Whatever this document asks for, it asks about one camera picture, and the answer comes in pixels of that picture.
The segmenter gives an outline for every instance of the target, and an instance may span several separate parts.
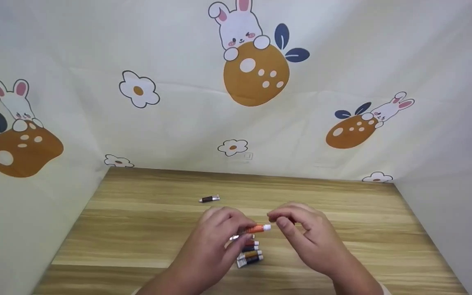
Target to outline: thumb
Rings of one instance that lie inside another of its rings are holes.
[[[313,244],[287,217],[278,217],[276,225],[298,254],[302,254]]]
[[[227,248],[225,249],[225,255],[223,255],[222,260],[223,265],[227,266],[227,269],[229,269],[231,265],[236,261],[236,258],[238,258],[238,255],[241,253],[241,250],[243,250],[243,247],[245,247],[245,242],[251,239],[251,237],[251,234],[245,234],[236,239],[236,241],[230,243],[229,246],[227,246]]]

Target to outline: small tube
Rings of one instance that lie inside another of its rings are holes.
[[[213,195],[213,196],[208,196],[208,197],[205,197],[205,198],[201,198],[200,203],[212,202],[214,200],[220,200],[220,196],[219,195]]]
[[[258,241],[253,241],[253,240],[249,240],[249,241],[246,241],[246,242],[245,242],[245,246],[257,246],[257,245],[259,245],[259,244],[260,244],[260,242],[258,242]]]
[[[252,257],[252,256],[260,256],[261,254],[263,254],[262,250],[242,252],[238,255],[238,258],[236,258],[236,260],[247,259],[247,258]]]
[[[264,225],[257,225],[254,227],[247,228],[245,230],[245,233],[247,234],[252,234],[252,233],[260,233],[262,231],[270,230],[270,224],[264,224]]]
[[[239,237],[240,237],[240,235],[234,235],[234,236],[229,238],[229,241],[234,241],[234,240],[238,239]]]
[[[250,251],[254,251],[254,250],[259,250],[259,247],[258,246],[245,246],[245,247],[243,247],[243,249],[241,251],[242,252],[250,252]]]
[[[258,256],[252,256],[250,258],[247,258],[245,260],[237,260],[236,264],[238,265],[238,268],[242,268],[245,265],[257,263],[258,261],[263,260],[263,255],[258,255]]]

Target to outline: left hand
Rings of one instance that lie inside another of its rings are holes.
[[[230,207],[208,209],[174,262],[165,273],[161,274],[161,279],[172,278],[166,283],[174,284],[175,287],[183,286],[180,289],[184,291],[180,294],[201,294],[225,276],[245,246],[245,242],[252,235],[241,235],[225,248],[229,238],[240,230],[255,225],[256,222],[237,209]],[[157,280],[156,277],[152,283],[158,284]],[[150,291],[150,283],[143,289]]]

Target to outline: cartoon bunny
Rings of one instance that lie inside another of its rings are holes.
[[[227,61],[238,57],[238,47],[253,42],[257,49],[265,49],[270,45],[269,37],[263,35],[256,15],[251,11],[252,0],[236,0],[236,10],[221,2],[209,6],[209,16],[220,25],[221,46],[225,49],[223,57]]]
[[[371,112],[363,114],[362,119],[367,121],[371,120],[372,118],[376,118],[378,123],[376,123],[374,127],[382,127],[384,122],[396,115],[397,112],[414,104],[414,99],[403,100],[406,96],[407,93],[405,91],[398,92],[390,102],[384,103],[378,108],[373,109]]]
[[[43,123],[36,119],[30,108],[27,94],[28,82],[24,79],[16,80],[14,91],[8,91],[5,84],[0,81],[0,101],[15,119],[12,129],[17,132],[25,131],[28,128],[26,121],[32,121],[39,127],[43,127]]]

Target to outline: wooden table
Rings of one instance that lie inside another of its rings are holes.
[[[198,203],[212,194],[221,200]],[[111,168],[34,294],[130,295],[172,262],[210,206],[267,222],[268,211],[292,200],[325,212],[393,295],[467,294],[391,184],[132,168]],[[205,294],[334,294],[277,228],[256,239],[264,261],[234,267]]]

